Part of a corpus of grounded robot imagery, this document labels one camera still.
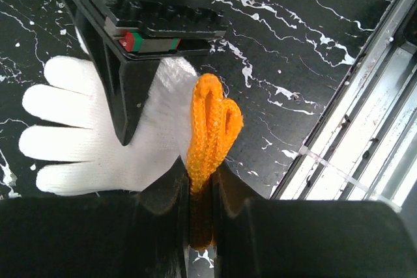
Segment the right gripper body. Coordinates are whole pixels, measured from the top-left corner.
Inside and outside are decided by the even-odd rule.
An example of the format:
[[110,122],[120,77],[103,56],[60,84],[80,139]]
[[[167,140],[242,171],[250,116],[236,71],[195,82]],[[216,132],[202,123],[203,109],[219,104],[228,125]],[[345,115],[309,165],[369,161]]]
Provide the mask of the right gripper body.
[[227,30],[200,0],[62,0],[104,86],[122,145],[136,131],[160,61],[206,55]]

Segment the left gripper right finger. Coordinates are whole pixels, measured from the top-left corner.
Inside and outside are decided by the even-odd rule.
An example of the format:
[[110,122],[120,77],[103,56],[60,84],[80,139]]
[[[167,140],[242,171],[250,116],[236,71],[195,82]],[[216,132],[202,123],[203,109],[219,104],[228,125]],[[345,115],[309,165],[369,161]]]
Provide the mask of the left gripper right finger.
[[416,248],[384,203],[268,200],[227,165],[212,194],[217,277],[416,276]]

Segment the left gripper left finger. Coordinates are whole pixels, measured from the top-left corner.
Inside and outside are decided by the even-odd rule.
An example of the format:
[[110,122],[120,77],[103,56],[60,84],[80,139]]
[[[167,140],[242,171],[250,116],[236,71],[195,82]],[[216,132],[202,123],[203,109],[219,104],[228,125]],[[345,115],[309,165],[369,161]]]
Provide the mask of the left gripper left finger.
[[181,161],[141,193],[1,201],[2,277],[185,277]]

